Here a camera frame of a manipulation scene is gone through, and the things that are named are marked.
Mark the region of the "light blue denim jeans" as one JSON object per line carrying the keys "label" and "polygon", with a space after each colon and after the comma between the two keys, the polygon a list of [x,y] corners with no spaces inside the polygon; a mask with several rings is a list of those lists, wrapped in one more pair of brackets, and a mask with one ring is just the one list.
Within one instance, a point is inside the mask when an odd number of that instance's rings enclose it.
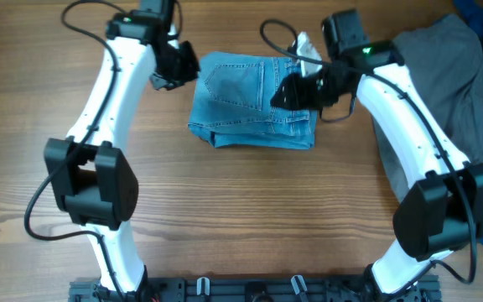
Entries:
{"label": "light blue denim jeans", "polygon": [[292,112],[270,101],[287,76],[321,69],[289,57],[211,52],[200,59],[188,129],[214,148],[313,148],[317,112]]}

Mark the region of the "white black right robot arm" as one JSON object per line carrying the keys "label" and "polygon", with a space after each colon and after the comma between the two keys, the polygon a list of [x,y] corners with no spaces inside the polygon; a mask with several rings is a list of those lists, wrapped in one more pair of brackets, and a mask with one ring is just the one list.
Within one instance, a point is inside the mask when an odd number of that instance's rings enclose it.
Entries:
{"label": "white black right robot arm", "polygon": [[471,163],[445,135],[396,46],[361,44],[325,62],[309,42],[296,39],[285,54],[300,60],[302,70],[283,81],[272,104],[319,110],[351,94],[383,131],[406,178],[392,245],[355,282],[335,280],[330,287],[362,301],[418,297],[428,271],[463,248],[470,251],[470,269],[460,282],[472,283],[483,235],[483,163]]}

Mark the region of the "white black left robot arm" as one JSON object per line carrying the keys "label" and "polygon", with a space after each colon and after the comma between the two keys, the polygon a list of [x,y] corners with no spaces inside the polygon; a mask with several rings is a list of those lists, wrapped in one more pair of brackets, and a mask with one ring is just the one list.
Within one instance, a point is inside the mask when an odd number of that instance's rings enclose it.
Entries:
{"label": "white black left robot arm", "polygon": [[44,161],[57,207],[89,238],[101,277],[100,301],[145,301],[148,273],[138,256],[130,219],[138,180],[125,157],[127,135],[147,84],[172,90],[199,70],[190,42],[179,42],[171,13],[116,13],[101,39],[96,83],[64,139],[51,138]]}

